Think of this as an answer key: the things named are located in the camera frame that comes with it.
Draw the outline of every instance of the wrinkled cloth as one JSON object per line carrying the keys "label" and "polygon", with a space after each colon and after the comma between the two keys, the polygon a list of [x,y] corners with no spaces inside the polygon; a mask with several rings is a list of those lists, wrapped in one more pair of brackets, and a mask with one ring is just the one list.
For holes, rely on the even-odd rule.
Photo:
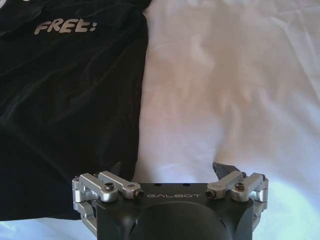
{"label": "wrinkled cloth", "polygon": [[1,221],[79,219],[75,176],[119,165],[132,179],[148,45],[134,2],[7,0],[0,9]]}

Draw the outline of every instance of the socket head bolt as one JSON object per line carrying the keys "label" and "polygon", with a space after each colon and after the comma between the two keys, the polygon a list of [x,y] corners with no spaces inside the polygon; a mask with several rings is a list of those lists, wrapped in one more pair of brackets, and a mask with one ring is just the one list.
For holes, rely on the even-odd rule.
{"label": "socket head bolt", "polygon": [[245,185],[241,182],[238,182],[236,185],[235,185],[235,188],[239,191],[244,191],[245,190]]}
{"label": "socket head bolt", "polygon": [[142,190],[136,190],[134,193],[133,193],[133,197],[134,199],[142,199],[144,197],[145,193],[144,191]]}
{"label": "socket head bolt", "polygon": [[208,199],[214,199],[216,197],[216,192],[207,190],[205,191],[205,196]]}
{"label": "socket head bolt", "polygon": [[105,185],[104,185],[104,189],[107,190],[107,191],[111,191],[115,188],[115,185],[113,182],[107,182]]}

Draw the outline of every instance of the white sheet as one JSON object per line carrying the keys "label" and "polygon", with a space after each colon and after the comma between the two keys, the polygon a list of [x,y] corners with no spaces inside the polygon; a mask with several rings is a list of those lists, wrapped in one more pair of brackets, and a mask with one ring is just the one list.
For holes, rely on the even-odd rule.
{"label": "white sheet", "polygon": [[[319,239],[320,2],[153,0],[146,16],[134,180],[212,182],[213,160],[264,173],[254,239]],[[0,223],[6,240],[89,236],[80,221]]]}

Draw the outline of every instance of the black fabric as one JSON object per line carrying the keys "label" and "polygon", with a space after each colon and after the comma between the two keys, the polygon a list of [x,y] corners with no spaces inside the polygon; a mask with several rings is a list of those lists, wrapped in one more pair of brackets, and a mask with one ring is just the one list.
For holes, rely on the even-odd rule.
{"label": "black fabric", "polygon": [[[133,177],[149,2],[7,0],[0,9],[0,221],[78,218],[74,176],[121,163],[119,175]],[[57,19],[60,31],[74,26],[37,33]],[[76,31],[80,21],[87,31]]]}

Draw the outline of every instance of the silver metal linkage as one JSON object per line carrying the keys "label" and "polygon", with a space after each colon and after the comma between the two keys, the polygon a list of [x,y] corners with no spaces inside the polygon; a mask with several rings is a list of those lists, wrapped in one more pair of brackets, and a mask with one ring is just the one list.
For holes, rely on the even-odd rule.
{"label": "silver metal linkage", "polygon": [[112,174],[111,172],[100,172],[98,179],[104,183],[113,183],[115,188],[117,188],[118,191],[122,193],[122,196],[126,199],[141,199],[144,196],[144,192],[142,191],[140,184],[126,181],[121,177]]}
{"label": "silver metal linkage", "polygon": [[127,199],[141,199],[144,192],[140,184],[129,182],[108,171],[91,175],[81,174],[72,180],[73,209],[81,215],[83,224],[97,236],[97,220],[93,206],[87,201],[100,198],[102,202],[114,202],[119,192]]}
{"label": "silver metal linkage", "polygon": [[243,178],[241,171],[233,171],[219,181],[209,183],[205,194],[209,199],[223,199],[226,196],[226,192],[236,183],[242,181]]}
{"label": "silver metal linkage", "polygon": [[237,202],[253,200],[253,231],[261,219],[261,213],[268,207],[269,180],[263,174],[253,173],[245,177],[240,171],[233,171],[220,181],[207,185],[206,196],[209,199],[221,199],[230,190],[231,198]]}

